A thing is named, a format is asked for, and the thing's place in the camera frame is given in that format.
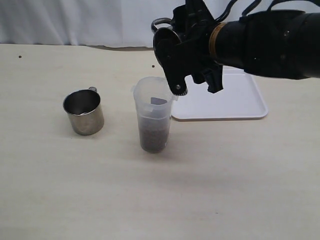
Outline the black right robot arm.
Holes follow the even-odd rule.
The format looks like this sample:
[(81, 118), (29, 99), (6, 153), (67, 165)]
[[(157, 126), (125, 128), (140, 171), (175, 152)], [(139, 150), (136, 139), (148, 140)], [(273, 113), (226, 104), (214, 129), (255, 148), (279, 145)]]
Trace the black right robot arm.
[(255, 12), (253, 1), (236, 21), (226, 21), (234, 1), (214, 18), (202, 0), (188, 0), (172, 18), (151, 23), (153, 50), (170, 91), (188, 92), (185, 78), (223, 89), (223, 67), (266, 78), (302, 80), (320, 76), (320, 15), (269, 6)]

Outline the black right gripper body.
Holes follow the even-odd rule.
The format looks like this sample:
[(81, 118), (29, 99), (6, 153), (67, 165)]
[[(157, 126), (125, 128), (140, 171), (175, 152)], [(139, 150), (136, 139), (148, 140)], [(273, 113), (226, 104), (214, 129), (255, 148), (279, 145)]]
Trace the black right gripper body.
[(187, 0), (173, 11), (174, 30), (181, 43), (174, 47), (175, 60), (172, 74), (177, 78), (176, 94), (186, 94), (186, 76), (195, 84), (207, 83), (207, 91), (217, 93), (223, 89), (223, 67), (210, 57), (209, 41), (215, 27), (223, 20), (214, 18), (202, 0)]

